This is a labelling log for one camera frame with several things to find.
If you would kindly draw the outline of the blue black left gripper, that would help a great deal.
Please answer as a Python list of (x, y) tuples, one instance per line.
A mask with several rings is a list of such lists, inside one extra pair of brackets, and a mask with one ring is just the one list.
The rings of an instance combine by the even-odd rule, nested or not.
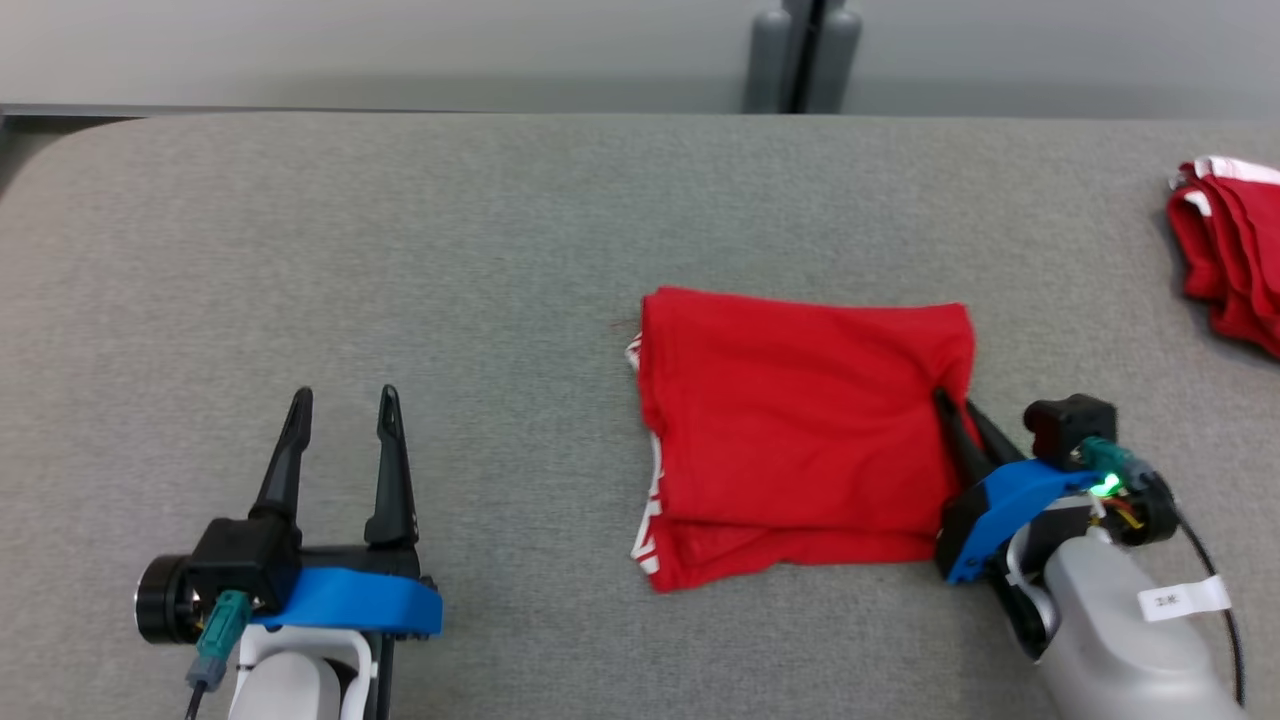
[[(301, 461), (311, 439), (314, 392), (298, 388), (291, 401), (250, 518), (296, 521)], [(410, 452), (398, 391), (381, 388), (378, 413), (380, 459), (374, 511), (364, 541), (370, 547), (413, 547), (419, 523), (410, 470)], [(247, 591), (225, 605), (225, 591), (200, 589), (187, 555), (161, 555), (143, 570), (134, 592), (134, 626), (151, 644), (196, 644), (214, 626), (212, 637), (229, 646), (250, 625), (270, 629), (307, 626), (355, 630), (397, 639), (439, 635), (444, 603), (429, 577), (408, 577), (406, 551), (367, 553), (356, 546), (311, 550), (292, 593), (278, 610)]]

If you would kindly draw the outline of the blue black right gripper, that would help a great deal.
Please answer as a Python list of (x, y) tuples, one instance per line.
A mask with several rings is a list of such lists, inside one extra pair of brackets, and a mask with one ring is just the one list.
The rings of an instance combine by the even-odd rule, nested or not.
[(1147, 468), (1103, 460), (1062, 470), (1023, 451), (969, 398), (943, 387), (933, 405), (959, 488), (936, 538), (936, 566), (952, 585), (987, 583), (1018, 644), (1039, 659), (1061, 614), (1042, 574), (1050, 557), (1091, 528), (1121, 546), (1178, 532), (1167, 486)]

